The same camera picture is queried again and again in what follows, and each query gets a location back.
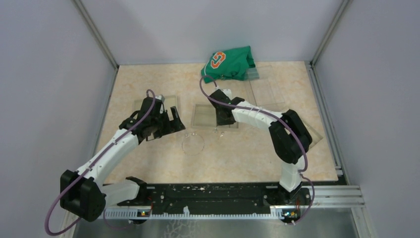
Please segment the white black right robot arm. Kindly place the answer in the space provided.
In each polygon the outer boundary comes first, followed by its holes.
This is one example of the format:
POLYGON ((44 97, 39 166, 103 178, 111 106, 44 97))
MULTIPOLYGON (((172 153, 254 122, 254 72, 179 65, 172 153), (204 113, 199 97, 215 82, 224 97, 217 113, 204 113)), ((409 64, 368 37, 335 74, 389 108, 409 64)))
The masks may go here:
POLYGON ((307 152, 312 136, 296 111, 273 112, 243 98, 231 99, 230 92, 217 89, 208 96, 216 111, 217 124, 245 123, 270 134, 274 151, 282 161, 279 199, 284 204, 292 204, 299 196, 301 173, 308 167, 307 152))

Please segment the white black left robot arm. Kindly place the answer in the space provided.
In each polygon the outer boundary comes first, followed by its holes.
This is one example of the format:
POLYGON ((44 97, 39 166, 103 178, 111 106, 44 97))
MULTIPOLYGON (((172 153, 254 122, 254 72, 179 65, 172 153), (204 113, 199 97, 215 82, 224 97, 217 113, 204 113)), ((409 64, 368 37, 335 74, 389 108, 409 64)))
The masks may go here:
POLYGON ((118 127, 111 140, 93 158, 60 178, 60 207, 88 222, 95 221, 108 207, 149 205, 151 192, 136 177, 105 184, 114 168, 144 141, 185 130, 175 101, 162 95, 146 97, 141 107, 118 127))

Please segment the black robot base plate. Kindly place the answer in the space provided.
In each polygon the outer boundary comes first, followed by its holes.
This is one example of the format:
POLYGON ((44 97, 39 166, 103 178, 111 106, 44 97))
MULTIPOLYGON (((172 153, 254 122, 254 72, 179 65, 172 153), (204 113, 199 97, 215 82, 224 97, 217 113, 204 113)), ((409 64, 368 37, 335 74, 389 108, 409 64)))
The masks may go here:
POLYGON ((149 206, 153 215, 259 215, 271 206, 301 209, 311 199, 308 188, 287 192, 277 182, 149 183, 119 206, 149 206))

